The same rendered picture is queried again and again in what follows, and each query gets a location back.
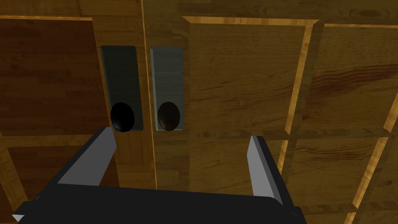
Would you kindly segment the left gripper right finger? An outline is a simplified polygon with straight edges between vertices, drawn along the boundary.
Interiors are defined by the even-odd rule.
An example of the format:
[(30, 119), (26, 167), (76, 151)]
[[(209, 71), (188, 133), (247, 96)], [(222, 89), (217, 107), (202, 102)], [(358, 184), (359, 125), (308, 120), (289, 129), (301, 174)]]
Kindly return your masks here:
[(254, 196), (274, 198), (283, 206), (294, 205), (263, 137), (251, 136), (247, 161)]

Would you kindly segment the brown wooden door leaf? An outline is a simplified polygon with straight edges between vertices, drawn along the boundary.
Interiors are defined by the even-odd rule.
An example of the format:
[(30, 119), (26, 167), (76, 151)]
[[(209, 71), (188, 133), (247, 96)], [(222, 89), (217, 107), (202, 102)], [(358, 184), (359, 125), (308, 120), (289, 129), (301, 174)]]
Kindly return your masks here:
[(398, 224), (398, 0), (142, 0), (183, 48), (182, 130), (154, 129), (157, 188), (251, 195), (260, 135), (308, 224)]
[(142, 131), (116, 133), (105, 183), (158, 187), (143, 3), (0, 0), (0, 194), (7, 214), (98, 127), (111, 125), (102, 45), (136, 47), (143, 117)]

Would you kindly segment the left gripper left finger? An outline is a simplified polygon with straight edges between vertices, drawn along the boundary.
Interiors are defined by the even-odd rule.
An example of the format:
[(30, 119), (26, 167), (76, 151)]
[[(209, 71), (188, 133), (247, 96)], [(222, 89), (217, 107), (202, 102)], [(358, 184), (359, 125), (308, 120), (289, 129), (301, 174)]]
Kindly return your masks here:
[(101, 127), (49, 181), (55, 184), (98, 186), (116, 150), (111, 127)]

